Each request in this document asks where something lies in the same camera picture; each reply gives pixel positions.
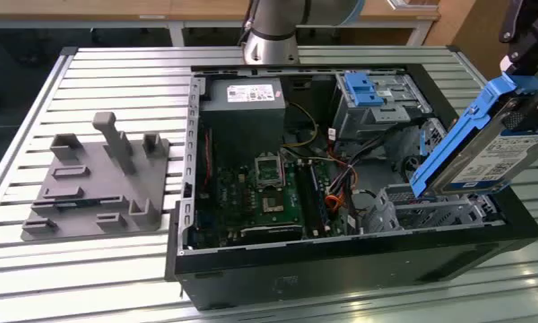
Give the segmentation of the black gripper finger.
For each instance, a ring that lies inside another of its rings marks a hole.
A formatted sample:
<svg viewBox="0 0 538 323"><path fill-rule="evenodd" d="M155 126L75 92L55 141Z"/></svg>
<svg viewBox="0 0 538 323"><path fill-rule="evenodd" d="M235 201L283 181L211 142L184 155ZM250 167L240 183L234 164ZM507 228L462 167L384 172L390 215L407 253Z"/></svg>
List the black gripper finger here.
<svg viewBox="0 0 538 323"><path fill-rule="evenodd" d="M508 2L498 41L508 45L500 70L507 75L534 75L538 71L536 0Z"/></svg>
<svg viewBox="0 0 538 323"><path fill-rule="evenodd" d="M504 118L504 127L511 131L538 129L538 89L518 96L515 106Z"/></svg>

